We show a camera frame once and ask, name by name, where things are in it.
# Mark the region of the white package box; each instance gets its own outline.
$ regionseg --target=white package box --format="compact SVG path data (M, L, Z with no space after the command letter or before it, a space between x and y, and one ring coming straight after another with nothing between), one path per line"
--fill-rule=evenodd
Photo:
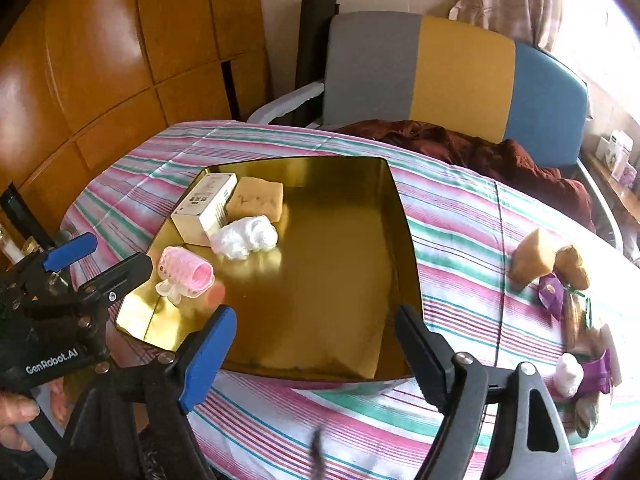
M226 223L225 205L237 183L235 173L209 173L184 197L171 220L185 243L210 246L209 237Z
M615 180L620 180L633 146L634 142L625 132L614 130L611 133L605 152L605 162Z

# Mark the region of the wooden cabinet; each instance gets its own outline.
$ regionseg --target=wooden cabinet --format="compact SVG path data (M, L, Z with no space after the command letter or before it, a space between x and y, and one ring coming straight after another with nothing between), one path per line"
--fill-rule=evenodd
M0 187L54 232L144 140L269 94L260 0L31 0L0 45Z

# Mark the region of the human hand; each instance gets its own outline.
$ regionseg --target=human hand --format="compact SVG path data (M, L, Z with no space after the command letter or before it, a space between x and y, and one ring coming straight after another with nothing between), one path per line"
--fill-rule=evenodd
M51 413L62 425L66 419L67 404L63 378L48 383L51 391ZM30 451L29 443L17 432L14 424L30 422L38 416L40 407L34 400L9 392L0 392L0 444L10 449Z
M30 451L29 443L18 433L14 424L29 422L40 413L34 400L9 392L0 392L0 444L10 449Z

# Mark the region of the purple package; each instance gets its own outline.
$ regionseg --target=purple package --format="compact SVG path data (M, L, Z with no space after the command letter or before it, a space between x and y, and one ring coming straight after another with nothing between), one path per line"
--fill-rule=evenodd
M620 184L624 187L631 188L637 174L638 172L636 171L636 168L634 168L631 164L626 163L625 169L622 170L622 175L620 176Z
M581 397L597 391L608 394L611 391L611 352L608 348L600 359L588 363L580 363L580 366L584 370L584 378L575 393L575 397Z
M542 276L538 282L538 297L542 305L558 321L562 316L564 288L554 273Z

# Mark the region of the dark red fabric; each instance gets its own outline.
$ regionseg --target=dark red fabric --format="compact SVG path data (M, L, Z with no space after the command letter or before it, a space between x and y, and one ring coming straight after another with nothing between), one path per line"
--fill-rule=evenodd
M494 178L564 213L591 231L591 200L581 182L562 178L557 168L539 168L515 140L494 144L442 126L418 121L370 120L336 130L423 153Z

